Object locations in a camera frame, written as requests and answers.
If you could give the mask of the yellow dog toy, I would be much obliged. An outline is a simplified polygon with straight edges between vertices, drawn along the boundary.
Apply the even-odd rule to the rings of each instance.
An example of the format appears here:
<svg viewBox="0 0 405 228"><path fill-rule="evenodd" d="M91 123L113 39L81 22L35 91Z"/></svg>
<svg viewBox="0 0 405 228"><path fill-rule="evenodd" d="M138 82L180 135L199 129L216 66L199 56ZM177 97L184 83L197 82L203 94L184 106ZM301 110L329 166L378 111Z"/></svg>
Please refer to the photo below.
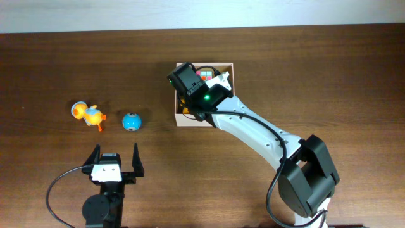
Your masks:
<svg viewBox="0 0 405 228"><path fill-rule="evenodd" d="M189 114L189 110L188 110L188 108L185 106L184 99L181 99L181 100L179 101L179 105L180 105L180 107L181 107L181 109L182 109L182 113L183 113L183 114Z"/></svg>

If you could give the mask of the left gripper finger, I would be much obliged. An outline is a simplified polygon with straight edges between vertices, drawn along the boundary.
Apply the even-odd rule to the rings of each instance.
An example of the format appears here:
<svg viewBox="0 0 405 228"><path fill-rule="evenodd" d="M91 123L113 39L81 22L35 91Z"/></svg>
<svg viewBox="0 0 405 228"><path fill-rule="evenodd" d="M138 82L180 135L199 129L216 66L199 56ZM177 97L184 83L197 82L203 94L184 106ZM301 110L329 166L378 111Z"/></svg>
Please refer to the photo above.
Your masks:
<svg viewBox="0 0 405 228"><path fill-rule="evenodd" d="M134 152L132 156L132 167L135 173L144 173L144 167L140 160L138 145L134 143Z"/></svg>
<svg viewBox="0 0 405 228"><path fill-rule="evenodd" d="M88 159L84 162L84 165L94 165L99 163L100 159L100 145L96 144L96 147L94 148L93 152L90 154Z"/></svg>

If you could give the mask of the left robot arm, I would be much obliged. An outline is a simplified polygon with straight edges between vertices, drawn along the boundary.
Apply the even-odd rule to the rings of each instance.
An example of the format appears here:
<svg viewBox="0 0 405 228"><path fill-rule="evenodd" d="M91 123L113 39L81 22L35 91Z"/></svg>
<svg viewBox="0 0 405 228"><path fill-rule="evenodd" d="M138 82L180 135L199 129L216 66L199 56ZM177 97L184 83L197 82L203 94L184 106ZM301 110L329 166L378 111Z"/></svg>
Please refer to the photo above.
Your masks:
<svg viewBox="0 0 405 228"><path fill-rule="evenodd" d="M125 186L136 183L144 176L138 145L134 144L131 172L121 171L122 161L118 153L101 153L97 145L84 163L82 173L100 187L99 194L88 197L82 206L86 227L121 227Z"/></svg>

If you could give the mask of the yellow duck toy blue cap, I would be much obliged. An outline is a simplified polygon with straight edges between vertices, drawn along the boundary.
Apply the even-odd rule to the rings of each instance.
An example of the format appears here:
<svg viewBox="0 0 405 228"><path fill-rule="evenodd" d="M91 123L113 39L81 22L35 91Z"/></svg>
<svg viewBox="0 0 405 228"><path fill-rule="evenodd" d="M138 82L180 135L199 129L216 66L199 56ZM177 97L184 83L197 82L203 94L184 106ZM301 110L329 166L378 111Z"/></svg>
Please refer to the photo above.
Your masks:
<svg viewBox="0 0 405 228"><path fill-rule="evenodd" d="M88 106L84 101L78 101L72 106L71 114L77 120L83 119L88 126L96 125L99 132L103 131L101 122L105 121L107 116L98 110L96 105Z"/></svg>

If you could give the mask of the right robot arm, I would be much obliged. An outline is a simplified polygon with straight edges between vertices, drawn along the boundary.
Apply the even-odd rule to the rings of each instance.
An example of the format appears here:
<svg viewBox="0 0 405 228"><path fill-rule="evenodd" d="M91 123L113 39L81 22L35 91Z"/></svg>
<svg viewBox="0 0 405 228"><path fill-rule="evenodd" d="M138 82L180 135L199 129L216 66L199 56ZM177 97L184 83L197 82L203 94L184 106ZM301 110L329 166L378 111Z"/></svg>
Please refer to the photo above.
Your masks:
<svg viewBox="0 0 405 228"><path fill-rule="evenodd" d="M283 202L294 212L294 227L326 228L327 207L340 181L326 144L317 136L302 139L251 111L233 92L228 72L211 66L208 78L185 62L167 76L177 101L199 122L240 139L276 171L266 194L266 210L278 225L270 199L277 187Z"/></svg>

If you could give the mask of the rubiks cube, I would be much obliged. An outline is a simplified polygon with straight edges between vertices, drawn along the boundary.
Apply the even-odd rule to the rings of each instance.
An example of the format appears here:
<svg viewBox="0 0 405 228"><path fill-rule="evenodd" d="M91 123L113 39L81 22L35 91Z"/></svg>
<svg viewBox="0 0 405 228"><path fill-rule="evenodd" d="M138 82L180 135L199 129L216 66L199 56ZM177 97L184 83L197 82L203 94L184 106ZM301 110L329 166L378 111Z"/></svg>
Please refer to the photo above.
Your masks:
<svg viewBox="0 0 405 228"><path fill-rule="evenodd" d="M197 75L200 76L200 78L203 81L208 81L213 78L213 72L212 71L197 71Z"/></svg>

